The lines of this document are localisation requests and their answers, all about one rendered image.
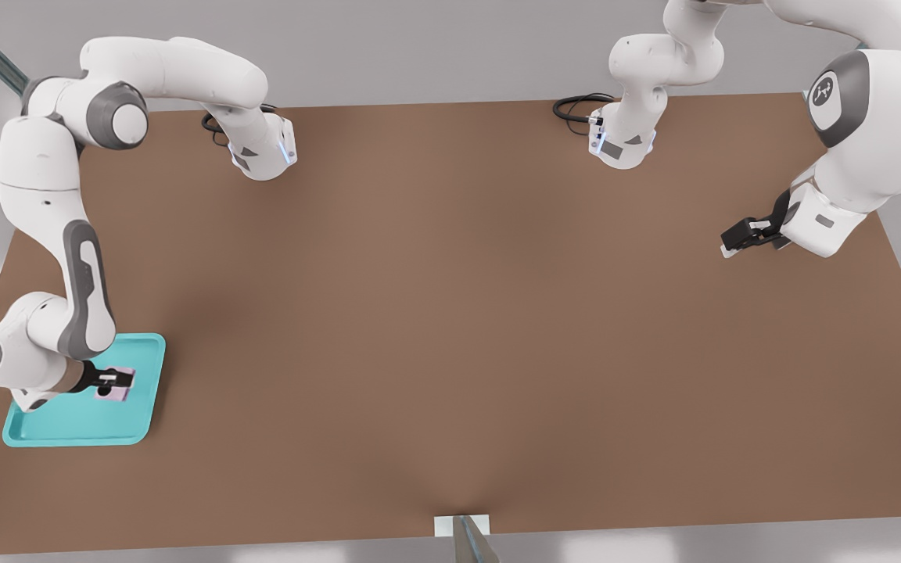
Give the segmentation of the pale lilac phone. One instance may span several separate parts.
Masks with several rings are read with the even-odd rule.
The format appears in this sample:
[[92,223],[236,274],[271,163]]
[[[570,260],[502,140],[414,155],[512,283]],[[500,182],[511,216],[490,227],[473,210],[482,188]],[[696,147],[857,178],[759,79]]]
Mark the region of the pale lilac phone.
[[109,367],[100,371],[93,382],[97,400],[124,402],[135,384],[135,369],[126,367]]

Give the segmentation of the pale blue-green tray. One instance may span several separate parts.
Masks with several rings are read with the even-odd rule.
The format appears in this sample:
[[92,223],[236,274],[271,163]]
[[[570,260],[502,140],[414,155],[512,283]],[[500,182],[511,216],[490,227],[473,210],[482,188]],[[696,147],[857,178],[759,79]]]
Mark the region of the pale blue-green tray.
[[133,368],[135,381],[125,396],[97,398],[93,389],[64,393],[32,413],[11,405],[2,429],[8,446],[120,446],[147,434],[166,342],[158,334],[119,334],[94,364],[103,368]]

